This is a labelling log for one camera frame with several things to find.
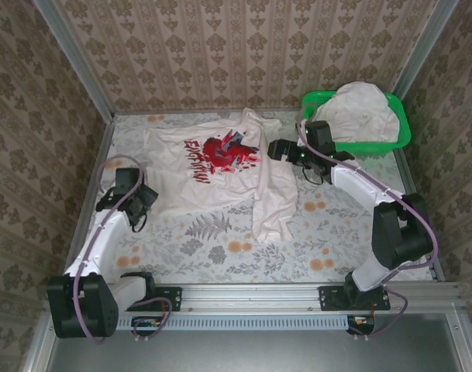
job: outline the white t-shirt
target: white t-shirt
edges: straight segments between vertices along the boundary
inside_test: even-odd
[[[253,237],[260,243],[291,240],[287,223],[298,200],[295,176],[290,163],[267,155],[280,128],[280,120],[245,108],[237,120],[146,129],[148,185],[159,194],[151,212],[210,211],[253,196]]]

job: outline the white cloth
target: white cloth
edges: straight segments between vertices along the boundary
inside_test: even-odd
[[[313,120],[325,120],[336,142],[398,141],[399,119],[384,93],[374,84],[355,81],[343,85],[320,106]]]
[[[253,237],[260,243],[291,240],[287,223],[298,200],[295,176],[290,163],[267,155],[267,144],[279,138],[280,128],[280,120],[245,108],[237,120],[146,129],[148,185],[159,194],[152,214],[209,211],[253,196]],[[210,157],[227,159],[228,165],[216,167]]]

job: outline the wall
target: wall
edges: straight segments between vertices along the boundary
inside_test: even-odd
[[[0,0],[0,371],[64,268],[103,129],[31,1]]]
[[[57,0],[116,112],[391,90],[435,0]]]
[[[472,1],[460,1],[404,103],[412,175],[472,319]]]

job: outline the graphic print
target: graphic print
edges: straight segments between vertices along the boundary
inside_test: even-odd
[[[195,171],[194,179],[203,184],[209,184],[208,174],[214,174],[217,169],[221,172],[235,173],[249,167],[255,167],[261,161],[255,154],[258,147],[243,145],[244,136],[232,130],[222,139],[208,138],[202,145],[198,141],[184,141],[184,148],[189,152],[190,168]]]

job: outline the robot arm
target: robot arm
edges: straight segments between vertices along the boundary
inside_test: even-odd
[[[60,338],[84,337],[75,313],[72,293],[81,264],[84,264],[84,269],[78,283],[78,301],[86,326],[95,337],[111,336],[121,312],[136,301],[153,297],[153,276],[149,273],[128,273],[120,277],[111,269],[110,252],[129,228],[134,231],[140,220],[146,218],[146,213],[158,194],[143,182],[102,225],[110,210],[132,189],[139,176],[136,168],[116,170],[115,186],[96,205],[96,222],[81,252],[63,276],[52,277],[48,283],[47,296],[53,326]],[[98,230],[101,231],[94,241],[93,237]],[[85,260],[88,249],[91,251]]]
[[[336,152],[327,122],[310,122],[306,124],[305,129],[308,144],[317,151],[347,162],[354,168],[359,167],[351,154]],[[346,276],[345,292],[351,303],[360,297],[361,292],[380,287],[402,264],[418,260],[432,251],[431,240],[420,222],[403,210],[393,198],[378,190],[354,170],[323,160],[296,142],[285,139],[272,142],[268,155],[275,160],[285,158],[293,164],[313,169],[323,181],[343,189],[374,217],[372,252],[361,266]],[[428,221],[425,202],[420,195],[403,195],[394,190],[391,192]],[[399,221],[403,221],[403,226],[400,226]]]

